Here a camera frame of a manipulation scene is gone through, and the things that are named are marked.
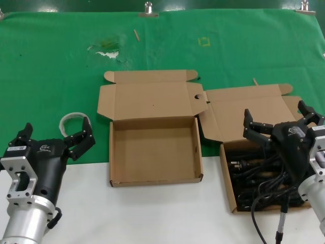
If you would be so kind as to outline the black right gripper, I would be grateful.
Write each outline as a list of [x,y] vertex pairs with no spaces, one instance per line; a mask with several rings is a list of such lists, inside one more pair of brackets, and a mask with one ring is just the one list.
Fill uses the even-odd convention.
[[253,121],[249,109],[245,109],[243,122],[243,137],[261,147],[273,145],[294,183],[302,183],[308,174],[311,144],[310,140],[305,138],[308,125],[315,123],[322,126],[322,115],[313,107],[307,106],[303,100],[298,102],[298,110],[303,116],[298,121],[271,125]]

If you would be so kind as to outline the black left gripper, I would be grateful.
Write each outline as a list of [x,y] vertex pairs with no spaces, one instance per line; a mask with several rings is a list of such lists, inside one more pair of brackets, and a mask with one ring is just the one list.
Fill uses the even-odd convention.
[[33,194],[56,204],[68,158],[76,161],[95,145],[91,125],[83,117],[82,130],[64,140],[30,140],[32,133],[33,127],[27,123],[14,139],[15,146],[26,145],[26,149],[7,150],[7,157],[25,156],[38,177]]

